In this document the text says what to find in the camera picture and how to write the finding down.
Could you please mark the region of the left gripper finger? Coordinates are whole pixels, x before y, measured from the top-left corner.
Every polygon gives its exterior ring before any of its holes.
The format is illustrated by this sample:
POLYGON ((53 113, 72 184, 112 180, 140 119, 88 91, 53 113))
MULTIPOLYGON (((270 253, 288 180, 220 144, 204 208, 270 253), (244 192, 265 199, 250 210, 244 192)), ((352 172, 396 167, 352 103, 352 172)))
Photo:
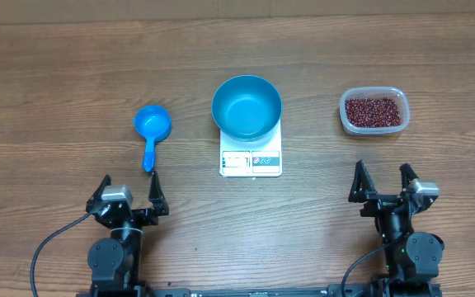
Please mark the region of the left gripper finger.
POLYGON ((97 189, 94 191, 94 193, 91 195, 91 197, 88 199, 86 203, 85 211, 88 214, 94 213, 96 211, 96 208, 100 207, 102 203, 101 195, 103 191, 105 190, 105 188, 110 185, 111 185, 111 176, 105 175, 99 187, 97 187, 97 189))
POLYGON ((169 215, 169 206, 163 194, 158 173, 156 171, 152 172, 148 200, 153 205, 153 213, 155 216, 169 215))

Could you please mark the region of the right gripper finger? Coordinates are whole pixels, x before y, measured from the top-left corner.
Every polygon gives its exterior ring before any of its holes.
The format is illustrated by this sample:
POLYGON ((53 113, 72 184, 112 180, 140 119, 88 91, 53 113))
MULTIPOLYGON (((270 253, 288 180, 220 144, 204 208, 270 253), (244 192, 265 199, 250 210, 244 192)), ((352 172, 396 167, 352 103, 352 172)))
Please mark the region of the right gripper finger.
POLYGON ((409 163, 404 163, 400 167, 401 172, 401 182, 402 182, 402 191, 403 192, 415 192, 415 186, 418 182, 418 176, 415 174, 409 163))
POLYGON ((376 196, 374 182, 361 159, 355 165, 355 175, 348 196, 348 201, 365 203, 376 196))

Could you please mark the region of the blue plastic measuring scoop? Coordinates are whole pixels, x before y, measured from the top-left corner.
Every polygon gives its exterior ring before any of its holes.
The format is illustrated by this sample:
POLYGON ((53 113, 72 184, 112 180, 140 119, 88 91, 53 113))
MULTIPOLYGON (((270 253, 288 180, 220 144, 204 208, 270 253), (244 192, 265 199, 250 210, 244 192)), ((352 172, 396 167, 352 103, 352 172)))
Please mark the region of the blue plastic measuring scoop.
POLYGON ((146 140, 142 168, 151 172, 155 166, 156 145, 171 133, 171 117, 162 106, 145 106, 135 115, 134 128, 146 140))

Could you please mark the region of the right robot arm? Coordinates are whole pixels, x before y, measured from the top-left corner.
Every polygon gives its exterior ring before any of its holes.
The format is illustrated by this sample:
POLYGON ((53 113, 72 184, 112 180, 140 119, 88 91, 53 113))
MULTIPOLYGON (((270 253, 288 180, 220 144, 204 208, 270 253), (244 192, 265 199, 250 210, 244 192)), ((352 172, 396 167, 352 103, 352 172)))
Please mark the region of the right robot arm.
POLYGON ((340 284, 343 296, 441 296, 432 280, 439 275, 444 241, 437 235, 417 232, 412 217, 428 210, 439 197, 433 181, 421 180, 411 165, 400 167, 402 189, 396 195, 380 194, 360 160, 355 165, 354 180, 348 196, 351 203, 361 203, 362 217, 373 218, 382 246, 355 261, 340 284), (383 252, 386 272, 374 276, 367 285, 347 285, 350 273, 366 259, 383 252))

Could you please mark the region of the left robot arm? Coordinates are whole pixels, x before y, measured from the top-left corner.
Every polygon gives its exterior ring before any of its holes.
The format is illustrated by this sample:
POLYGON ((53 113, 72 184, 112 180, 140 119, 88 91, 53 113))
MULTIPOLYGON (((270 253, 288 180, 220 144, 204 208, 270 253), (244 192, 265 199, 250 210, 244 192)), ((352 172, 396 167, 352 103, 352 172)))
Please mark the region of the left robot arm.
POLYGON ((106 175, 86 204, 86 212, 111 231, 90 247, 87 262, 92 270, 90 296, 154 296, 150 285, 139 279, 143 228, 157 225, 169 214, 158 174, 151 174, 150 208, 133 209, 128 186, 113 186, 106 175))

